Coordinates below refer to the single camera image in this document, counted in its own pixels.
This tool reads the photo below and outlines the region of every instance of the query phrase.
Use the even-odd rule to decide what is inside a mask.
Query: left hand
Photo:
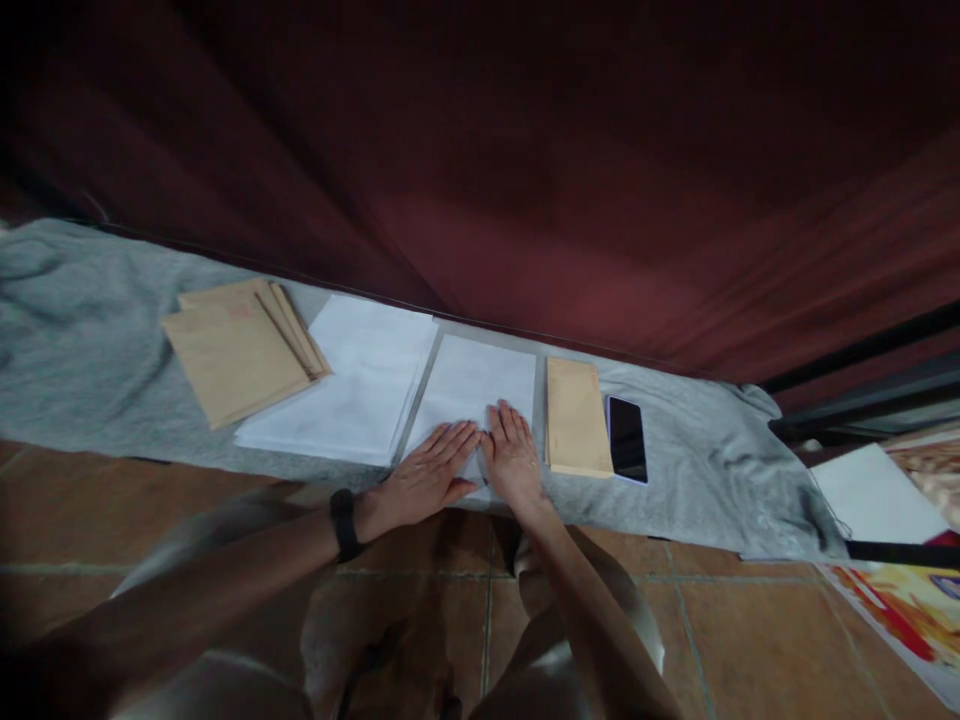
[[[372,524],[386,532],[398,525],[415,525],[469,495],[477,486],[456,475],[482,434],[474,422],[440,425],[389,478],[363,494],[357,512],[376,515],[379,522],[370,518]],[[360,529],[358,524],[358,539],[366,542],[359,537]]]

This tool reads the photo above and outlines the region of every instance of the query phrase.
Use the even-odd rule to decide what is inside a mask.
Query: black phone screen
[[[611,397],[610,455],[613,471],[620,477],[647,482],[647,453],[643,447],[640,406]]]

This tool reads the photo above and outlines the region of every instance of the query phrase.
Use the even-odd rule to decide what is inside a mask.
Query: black wristband
[[[338,564],[350,562],[367,549],[357,540],[357,528],[353,524],[353,493],[346,488],[330,496],[330,519],[333,520],[333,530],[340,545]]]

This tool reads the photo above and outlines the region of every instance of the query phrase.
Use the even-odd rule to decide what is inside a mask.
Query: gray cloth
[[[238,448],[235,426],[208,429],[160,318],[178,310],[178,293],[254,276],[56,220],[3,236],[0,437],[356,490],[376,483],[382,468]],[[330,295],[280,282],[308,323]],[[541,456],[548,355],[594,363],[605,394],[642,407],[649,485],[545,470],[544,484],[566,522],[757,557],[846,557],[808,471],[767,428],[780,412],[759,388],[691,380],[449,320],[439,324],[434,355],[443,335],[458,335],[538,356],[533,428]],[[469,498],[462,506],[489,509]]]

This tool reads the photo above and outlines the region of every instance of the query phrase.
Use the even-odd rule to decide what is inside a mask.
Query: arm
[[[530,426],[507,403],[489,408],[480,439],[490,483],[526,532],[556,596],[587,695],[609,718],[679,718],[629,618],[570,537],[540,483]]]
[[[357,498],[357,539],[412,525],[475,490],[456,479],[479,442],[442,425],[381,485]],[[104,717],[195,660],[217,636],[339,553],[329,508],[238,540],[94,608],[25,649],[64,716]]]

